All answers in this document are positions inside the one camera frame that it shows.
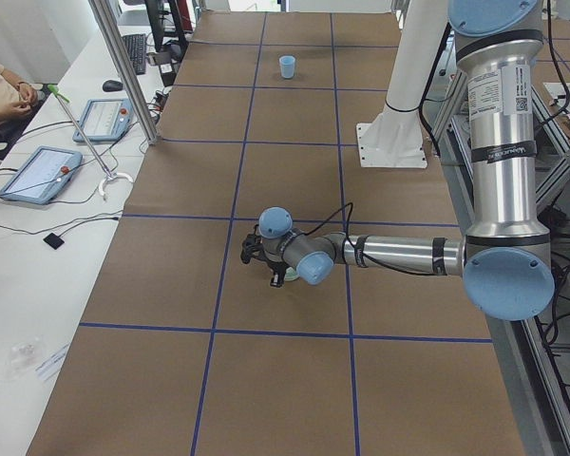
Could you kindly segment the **black monitor stand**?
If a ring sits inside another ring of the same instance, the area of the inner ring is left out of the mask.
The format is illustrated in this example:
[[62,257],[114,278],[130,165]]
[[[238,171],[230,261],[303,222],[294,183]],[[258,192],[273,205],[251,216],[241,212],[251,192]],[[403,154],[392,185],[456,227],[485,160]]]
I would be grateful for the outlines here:
[[176,0],[145,0],[146,15],[151,27],[154,49],[167,52],[180,62],[188,48],[181,12]]

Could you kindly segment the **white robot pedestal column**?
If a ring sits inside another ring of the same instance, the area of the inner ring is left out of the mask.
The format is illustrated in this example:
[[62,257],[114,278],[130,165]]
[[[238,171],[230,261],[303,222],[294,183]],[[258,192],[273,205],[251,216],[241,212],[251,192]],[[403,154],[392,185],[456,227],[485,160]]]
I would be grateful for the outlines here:
[[447,28],[447,0],[409,2],[384,108],[372,123],[356,126],[360,165],[427,167],[421,102]]

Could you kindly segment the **far blue teach pendant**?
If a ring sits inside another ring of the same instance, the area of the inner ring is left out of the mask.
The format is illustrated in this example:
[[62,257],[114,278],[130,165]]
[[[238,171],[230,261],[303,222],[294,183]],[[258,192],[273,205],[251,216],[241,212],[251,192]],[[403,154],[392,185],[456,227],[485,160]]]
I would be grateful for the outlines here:
[[78,123],[91,143],[109,143],[125,135],[133,114],[129,99],[92,99]]

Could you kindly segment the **black computer mouse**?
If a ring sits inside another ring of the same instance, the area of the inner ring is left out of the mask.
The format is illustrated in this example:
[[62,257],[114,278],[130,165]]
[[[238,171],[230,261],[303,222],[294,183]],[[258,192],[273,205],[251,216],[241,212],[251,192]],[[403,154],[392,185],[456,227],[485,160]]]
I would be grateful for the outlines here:
[[116,92],[124,89],[123,83],[117,80],[107,80],[102,84],[103,92]]

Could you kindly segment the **small black square pad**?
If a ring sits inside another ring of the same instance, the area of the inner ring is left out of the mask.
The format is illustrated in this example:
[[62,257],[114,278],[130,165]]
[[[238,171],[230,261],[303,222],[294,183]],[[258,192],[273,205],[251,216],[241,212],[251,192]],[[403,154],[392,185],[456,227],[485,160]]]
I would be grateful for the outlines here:
[[49,233],[43,238],[43,242],[51,247],[53,250],[59,249],[65,244],[65,241],[54,233]]

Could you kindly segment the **light green bowl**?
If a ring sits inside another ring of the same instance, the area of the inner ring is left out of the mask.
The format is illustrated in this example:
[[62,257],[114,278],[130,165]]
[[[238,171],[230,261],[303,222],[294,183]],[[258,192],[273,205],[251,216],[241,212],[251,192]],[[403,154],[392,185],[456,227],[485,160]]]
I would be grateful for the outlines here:
[[292,267],[288,267],[284,276],[284,280],[286,282],[290,282],[290,281],[294,281],[297,280],[299,278],[299,275],[297,273],[297,271],[295,270],[295,268]]

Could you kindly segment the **light blue cup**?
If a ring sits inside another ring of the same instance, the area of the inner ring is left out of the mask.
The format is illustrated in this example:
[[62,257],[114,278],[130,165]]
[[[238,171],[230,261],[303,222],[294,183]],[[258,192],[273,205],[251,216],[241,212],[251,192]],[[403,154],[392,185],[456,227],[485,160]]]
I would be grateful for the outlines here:
[[283,79],[290,80],[295,76],[296,58],[293,55],[279,57],[280,75]]

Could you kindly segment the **blue teach pendant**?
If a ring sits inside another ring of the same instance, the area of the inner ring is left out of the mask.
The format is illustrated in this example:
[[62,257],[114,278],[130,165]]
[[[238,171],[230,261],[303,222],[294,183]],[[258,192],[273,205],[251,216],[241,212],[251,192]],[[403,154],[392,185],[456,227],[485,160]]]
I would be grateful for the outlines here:
[[0,190],[0,198],[45,205],[64,189],[82,158],[78,151],[41,146]]
[[129,99],[92,99],[78,123],[91,143],[109,143],[125,135],[133,114]]

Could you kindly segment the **aluminium frame post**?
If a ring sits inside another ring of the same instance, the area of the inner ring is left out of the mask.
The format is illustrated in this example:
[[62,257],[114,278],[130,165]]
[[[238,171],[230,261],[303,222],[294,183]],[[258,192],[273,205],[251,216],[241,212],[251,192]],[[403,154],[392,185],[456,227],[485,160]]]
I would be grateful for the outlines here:
[[135,114],[142,127],[142,131],[149,145],[153,145],[158,139],[158,131],[151,117],[142,88],[137,75],[128,57],[124,41],[120,34],[117,21],[112,12],[109,2],[105,0],[89,0],[95,21],[104,37],[104,42],[112,62],[117,69],[123,87],[134,107]]

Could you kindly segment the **near blue teach pendant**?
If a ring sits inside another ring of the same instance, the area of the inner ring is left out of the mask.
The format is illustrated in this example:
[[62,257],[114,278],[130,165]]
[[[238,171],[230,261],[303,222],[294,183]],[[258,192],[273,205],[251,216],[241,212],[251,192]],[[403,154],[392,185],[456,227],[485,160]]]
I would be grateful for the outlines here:
[[82,158],[78,151],[41,146],[0,190],[0,198],[45,205],[64,189]]

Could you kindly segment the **black keyboard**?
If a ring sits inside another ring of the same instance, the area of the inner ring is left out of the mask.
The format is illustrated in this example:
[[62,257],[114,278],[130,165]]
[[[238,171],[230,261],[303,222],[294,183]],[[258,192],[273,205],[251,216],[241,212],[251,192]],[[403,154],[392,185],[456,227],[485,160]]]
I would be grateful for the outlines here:
[[137,75],[146,72],[146,35],[143,33],[127,34],[122,37],[128,58]]

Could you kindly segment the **seated person in beige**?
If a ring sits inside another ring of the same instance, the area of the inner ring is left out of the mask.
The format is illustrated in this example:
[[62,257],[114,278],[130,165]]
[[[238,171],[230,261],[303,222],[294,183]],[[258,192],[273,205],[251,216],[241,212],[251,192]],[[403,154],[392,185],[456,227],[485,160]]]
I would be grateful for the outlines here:
[[0,143],[23,132],[41,104],[39,91],[0,64]]

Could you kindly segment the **clear plastic bag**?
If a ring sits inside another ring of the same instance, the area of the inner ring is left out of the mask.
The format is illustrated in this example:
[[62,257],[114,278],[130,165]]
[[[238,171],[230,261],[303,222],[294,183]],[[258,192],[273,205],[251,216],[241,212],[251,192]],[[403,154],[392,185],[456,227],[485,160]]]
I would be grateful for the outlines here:
[[45,343],[42,337],[33,336],[9,348],[4,378],[13,381],[33,370],[43,359]]

